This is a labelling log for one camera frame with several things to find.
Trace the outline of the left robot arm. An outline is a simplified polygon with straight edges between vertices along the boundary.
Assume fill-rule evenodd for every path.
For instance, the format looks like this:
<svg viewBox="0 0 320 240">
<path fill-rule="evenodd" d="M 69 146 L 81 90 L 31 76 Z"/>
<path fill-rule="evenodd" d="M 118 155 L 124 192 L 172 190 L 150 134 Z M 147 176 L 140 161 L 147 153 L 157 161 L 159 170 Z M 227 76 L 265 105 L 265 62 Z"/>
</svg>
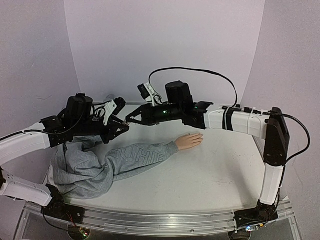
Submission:
<svg viewBox="0 0 320 240">
<path fill-rule="evenodd" d="M 94 103 L 84 93 L 71 96 L 66 107 L 58 114 L 43 118 L 34 125 L 0 139 L 0 164 L 39 150 L 55 148 L 74 137 L 100 136 L 107 144 L 129 130 L 117 115 L 126 106 L 118 97 L 103 103 Z M 52 185 L 37 184 L 0 171 L 1 196 L 20 199 L 47 207 L 56 218 L 68 213 L 63 197 Z"/>
</svg>

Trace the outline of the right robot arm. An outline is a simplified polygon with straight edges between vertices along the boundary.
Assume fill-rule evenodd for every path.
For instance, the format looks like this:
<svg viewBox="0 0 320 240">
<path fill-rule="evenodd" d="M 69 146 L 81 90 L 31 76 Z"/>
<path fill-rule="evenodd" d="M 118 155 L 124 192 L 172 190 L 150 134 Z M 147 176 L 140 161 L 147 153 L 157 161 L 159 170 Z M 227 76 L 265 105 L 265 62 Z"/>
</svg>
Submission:
<svg viewBox="0 0 320 240">
<path fill-rule="evenodd" d="M 212 102 L 194 102 L 189 85 L 174 81 L 165 85 L 168 102 L 157 105 L 156 92 L 150 83 L 138 86 L 146 104 L 126 116 L 126 122 L 153 126 L 181 120 L 186 126 L 202 130 L 226 130 L 247 134 L 265 141 L 263 161 L 264 179 L 259 202 L 273 205 L 282 183 L 287 162 L 290 134 L 282 111 L 238 108 L 214 105 Z"/>
</svg>

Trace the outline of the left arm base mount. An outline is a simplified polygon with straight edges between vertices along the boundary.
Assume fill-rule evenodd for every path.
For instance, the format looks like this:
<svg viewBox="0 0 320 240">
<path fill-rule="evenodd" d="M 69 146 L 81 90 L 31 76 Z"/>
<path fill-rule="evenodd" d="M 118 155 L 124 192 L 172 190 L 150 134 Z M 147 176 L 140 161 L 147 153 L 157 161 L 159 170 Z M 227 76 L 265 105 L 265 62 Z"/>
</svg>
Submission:
<svg viewBox="0 0 320 240">
<path fill-rule="evenodd" d="M 74 226 L 81 224 L 84 219 L 85 209 L 83 207 L 66 204 L 58 188 L 45 185 L 50 192 L 51 200 L 47 206 L 41 208 L 41 213 L 46 217 L 52 217 L 63 221 L 70 221 Z"/>
</svg>

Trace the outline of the mannequin hand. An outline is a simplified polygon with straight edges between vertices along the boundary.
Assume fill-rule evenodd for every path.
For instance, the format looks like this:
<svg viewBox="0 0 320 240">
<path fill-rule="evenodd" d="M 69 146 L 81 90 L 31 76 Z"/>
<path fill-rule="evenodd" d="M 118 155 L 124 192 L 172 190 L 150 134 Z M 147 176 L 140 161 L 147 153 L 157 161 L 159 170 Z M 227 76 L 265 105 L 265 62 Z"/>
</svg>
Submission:
<svg viewBox="0 0 320 240">
<path fill-rule="evenodd" d="M 179 151 L 192 149 L 199 146 L 203 142 L 201 133 L 186 134 L 175 140 L 175 144 Z"/>
</svg>

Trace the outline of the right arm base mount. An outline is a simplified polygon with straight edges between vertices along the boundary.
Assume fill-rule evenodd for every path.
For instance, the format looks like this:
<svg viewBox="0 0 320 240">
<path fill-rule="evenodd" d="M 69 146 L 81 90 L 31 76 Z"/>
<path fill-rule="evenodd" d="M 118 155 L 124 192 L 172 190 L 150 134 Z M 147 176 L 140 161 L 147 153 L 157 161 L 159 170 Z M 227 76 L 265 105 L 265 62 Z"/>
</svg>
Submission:
<svg viewBox="0 0 320 240">
<path fill-rule="evenodd" d="M 278 219 L 277 208 L 279 205 L 279 198 L 276 201 L 267 205 L 261 203 L 259 200 L 256 207 L 237 210 L 234 212 L 233 219 L 235 220 L 236 229 L 244 229 L 249 226 L 266 224 Z"/>
</svg>

